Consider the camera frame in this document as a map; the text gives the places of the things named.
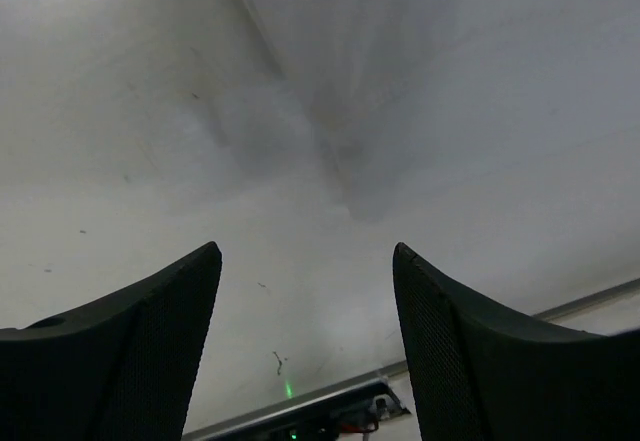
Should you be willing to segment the white skirt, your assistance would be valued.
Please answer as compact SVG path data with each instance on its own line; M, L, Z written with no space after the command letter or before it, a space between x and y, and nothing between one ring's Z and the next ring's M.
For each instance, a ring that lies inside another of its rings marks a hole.
M351 210L639 121L639 0L231 0Z

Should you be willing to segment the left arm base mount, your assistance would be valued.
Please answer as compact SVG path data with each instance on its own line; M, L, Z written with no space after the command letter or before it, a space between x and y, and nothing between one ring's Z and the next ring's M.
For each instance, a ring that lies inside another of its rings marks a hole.
M184 440L337 440L410 411L387 379L358 377L184 434Z

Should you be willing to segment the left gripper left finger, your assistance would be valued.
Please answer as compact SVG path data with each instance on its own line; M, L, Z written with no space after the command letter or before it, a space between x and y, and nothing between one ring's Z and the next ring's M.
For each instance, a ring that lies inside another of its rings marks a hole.
M2 439L180 439L221 270L208 242L88 304L2 329Z

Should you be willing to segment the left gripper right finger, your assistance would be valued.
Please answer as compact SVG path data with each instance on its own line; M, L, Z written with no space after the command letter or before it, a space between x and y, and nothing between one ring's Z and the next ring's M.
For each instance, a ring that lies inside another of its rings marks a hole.
M425 440L635 440L639 334L536 319L448 277L405 244L393 287Z

